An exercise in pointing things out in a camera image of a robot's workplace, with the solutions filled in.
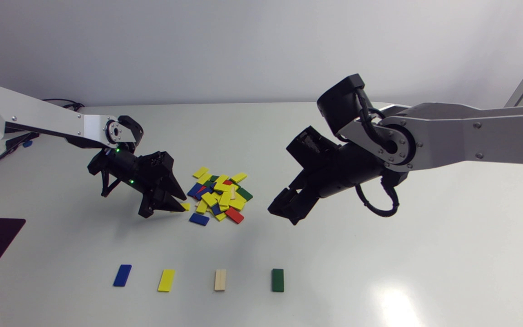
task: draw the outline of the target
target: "red block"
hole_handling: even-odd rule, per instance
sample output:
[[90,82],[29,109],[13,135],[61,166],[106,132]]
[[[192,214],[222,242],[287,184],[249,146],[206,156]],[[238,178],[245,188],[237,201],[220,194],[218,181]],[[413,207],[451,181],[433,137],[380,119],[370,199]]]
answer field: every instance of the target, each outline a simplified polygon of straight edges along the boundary
[[236,223],[240,223],[241,221],[243,221],[243,216],[241,215],[241,213],[238,213],[237,210],[233,209],[233,207],[230,207],[226,210],[226,215]]

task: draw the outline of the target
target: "green block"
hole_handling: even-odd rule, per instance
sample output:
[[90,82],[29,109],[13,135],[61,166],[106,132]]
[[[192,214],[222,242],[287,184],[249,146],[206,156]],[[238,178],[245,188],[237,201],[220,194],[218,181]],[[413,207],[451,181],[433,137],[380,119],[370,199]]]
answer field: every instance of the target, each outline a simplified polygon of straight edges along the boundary
[[272,292],[283,292],[284,291],[284,269],[272,269],[271,270],[271,291]]
[[245,188],[242,188],[241,186],[239,186],[239,188],[236,190],[236,192],[239,195],[243,196],[245,201],[249,201],[249,200],[253,199],[253,195],[249,194],[249,192],[246,191]]

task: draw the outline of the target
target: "pile of blocks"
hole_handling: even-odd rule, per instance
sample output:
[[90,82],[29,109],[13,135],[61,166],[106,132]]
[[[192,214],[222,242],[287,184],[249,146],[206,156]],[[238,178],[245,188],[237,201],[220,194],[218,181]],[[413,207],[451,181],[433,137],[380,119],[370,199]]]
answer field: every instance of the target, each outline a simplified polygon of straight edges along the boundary
[[235,223],[241,223],[243,216],[239,211],[243,210],[245,203],[253,198],[238,183],[245,180],[247,174],[239,173],[229,178],[227,175],[214,176],[209,173],[209,169],[201,167],[193,174],[197,178],[197,183],[187,193],[199,201],[197,209],[190,222],[199,225],[207,225],[209,217],[205,216],[209,212],[218,221],[229,217]]

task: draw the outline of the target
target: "black cable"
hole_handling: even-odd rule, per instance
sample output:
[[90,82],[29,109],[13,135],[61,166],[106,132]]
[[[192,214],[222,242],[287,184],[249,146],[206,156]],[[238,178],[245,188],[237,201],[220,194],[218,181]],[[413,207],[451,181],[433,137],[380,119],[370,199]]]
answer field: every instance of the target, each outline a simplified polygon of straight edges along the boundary
[[27,141],[30,136],[31,136],[32,133],[27,133],[20,141],[18,141],[15,145],[13,145],[12,147],[10,147],[9,149],[7,149],[4,153],[0,154],[0,160],[2,160],[3,158],[7,157],[8,155],[14,153],[15,150],[17,150],[17,148],[19,147],[20,144],[22,144],[23,142]]
[[70,104],[62,106],[62,108],[66,108],[67,109],[67,108],[72,107],[74,111],[78,111],[78,110],[80,110],[80,108],[85,107],[85,105],[83,105],[83,104],[81,104],[79,102],[76,102],[74,100],[70,100],[70,99],[52,98],[52,99],[43,99],[42,101],[65,101],[65,102],[70,102]]
[[365,196],[365,193],[363,193],[363,189],[360,187],[360,184],[355,186],[355,189],[356,194],[359,195],[359,198],[361,199],[361,201],[363,201],[365,207],[367,207],[370,211],[374,212],[376,215],[379,215],[381,217],[390,217],[397,213],[397,210],[399,208],[399,196],[395,192],[395,188],[393,188],[392,186],[385,186],[383,184],[382,187],[384,188],[386,194],[393,201],[393,208],[391,210],[381,210],[370,204],[370,202],[367,200],[367,197]]
[[367,106],[366,100],[363,99],[363,97],[361,97],[361,95],[359,95],[358,91],[356,92],[356,98],[358,99],[358,102],[361,106],[361,110],[359,111],[360,122],[363,125],[363,128],[365,129],[367,136],[374,143],[377,143],[383,149],[386,149],[387,151],[389,151],[389,149],[387,149],[387,145],[386,145],[384,139],[378,134],[378,132],[376,132],[376,130],[374,129],[374,126],[372,126],[371,118],[369,116],[369,108]]

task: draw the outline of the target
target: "white wall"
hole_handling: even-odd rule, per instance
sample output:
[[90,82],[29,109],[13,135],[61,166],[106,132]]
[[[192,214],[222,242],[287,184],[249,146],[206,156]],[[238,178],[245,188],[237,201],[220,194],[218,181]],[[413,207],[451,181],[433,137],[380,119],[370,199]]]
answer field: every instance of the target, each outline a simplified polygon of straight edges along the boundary
[[502,106],[523,77],[522,0],[0,2],[0,85],[87,105],[373,100]]

